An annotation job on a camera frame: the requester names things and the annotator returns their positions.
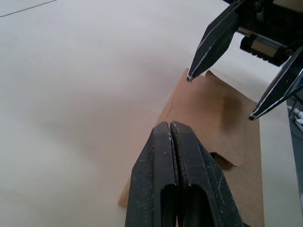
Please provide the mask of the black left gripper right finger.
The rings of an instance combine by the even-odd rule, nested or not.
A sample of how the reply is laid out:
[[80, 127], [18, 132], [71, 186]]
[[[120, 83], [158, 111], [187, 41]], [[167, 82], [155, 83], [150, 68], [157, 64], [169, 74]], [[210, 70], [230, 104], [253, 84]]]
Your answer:
[[178, 177], [180, 227], [241, 227], [243, 221], [221, 167], [193, 130], [172, 122]]

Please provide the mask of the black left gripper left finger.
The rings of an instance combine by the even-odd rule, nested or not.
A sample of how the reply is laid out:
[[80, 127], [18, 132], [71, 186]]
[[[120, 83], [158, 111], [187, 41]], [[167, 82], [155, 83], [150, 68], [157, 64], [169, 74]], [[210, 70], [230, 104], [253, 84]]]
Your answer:
[[174, 141], [167, 122], [161, 122], [132, 168], [125, 226], [174, 227], [178, 190]]

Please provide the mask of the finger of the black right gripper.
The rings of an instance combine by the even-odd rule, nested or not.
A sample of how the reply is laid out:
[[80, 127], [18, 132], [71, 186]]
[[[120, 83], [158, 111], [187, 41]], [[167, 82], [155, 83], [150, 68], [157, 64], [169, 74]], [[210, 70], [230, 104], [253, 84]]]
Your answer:
[[249, 119], [257, 120], [303, 88], [303, 48], [299, 47], [283, 65], [253, 110]]
[[252, 9], [251, 0], [235, 0], [206, 28], [187, 73], [187, 81], [210, 69], [227, 51], [234, 34]]

